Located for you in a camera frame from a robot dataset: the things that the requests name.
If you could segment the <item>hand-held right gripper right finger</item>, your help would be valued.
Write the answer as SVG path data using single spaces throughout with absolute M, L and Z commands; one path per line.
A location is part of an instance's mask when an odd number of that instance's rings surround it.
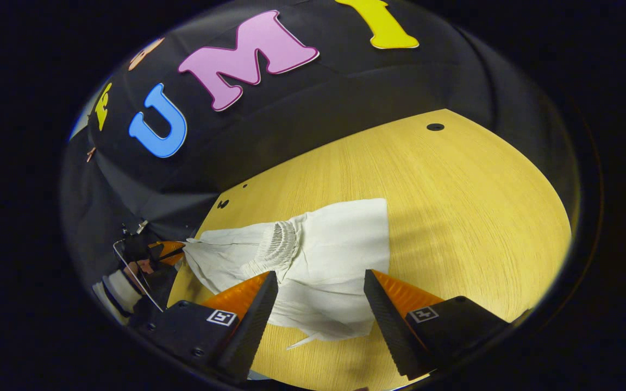
M 464 295 L 441 299 L 375 269 L 365 270 L 363 290 L 398 373 L 408 380 L 457 364 L 509 324 Z

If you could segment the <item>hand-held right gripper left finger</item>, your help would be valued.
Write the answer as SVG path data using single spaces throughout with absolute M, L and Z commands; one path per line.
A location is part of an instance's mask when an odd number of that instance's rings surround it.
M 143 336 L 206 377 L 243 383 L 277 295 L 276 272 L 267 270 L 201 304 L 180 300 L 151 315 L 143 323 Z

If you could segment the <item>black backdrop cloth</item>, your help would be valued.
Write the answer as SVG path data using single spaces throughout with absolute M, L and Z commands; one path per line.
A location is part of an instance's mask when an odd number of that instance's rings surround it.
M 217 191 L 286 159 L 384 122 L 448 109 L 483 125 L 531 161 L 559 196 L 571 226 L 579 208 L 571 136 L 561 109 L 502 55 L 466 30 L 407 0 L 390 13 L 417 48 L 372 47 L 369 27 L 333 0 L 234 0 L 167 32 L 154 54 L 109 73 L 64 153 L 60 214 L 85 290 L 110 270 L 119 218 L 149 221 L 157 237 L 196 232 Z M 278 11 L 286 33 L 318 57 L 264 86 L 247 86 L 211 56 L 216 87 L 178 66 L 200 49 L 245 42 L 247 17 Z M 97 148 L 90 162 L 86 154 Z

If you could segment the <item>white jeans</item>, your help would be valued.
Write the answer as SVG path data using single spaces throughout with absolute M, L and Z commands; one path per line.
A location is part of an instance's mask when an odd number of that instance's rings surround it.
M 336 341 L 368 336 L 374 322 L 364 292 L 368 269 L 389 270 L 384 198 L 327 205 L 288 220 L 210 230 L 184 245 L 199 282 L 220 294 L 274 272 L 278 294 L 268 323 Z

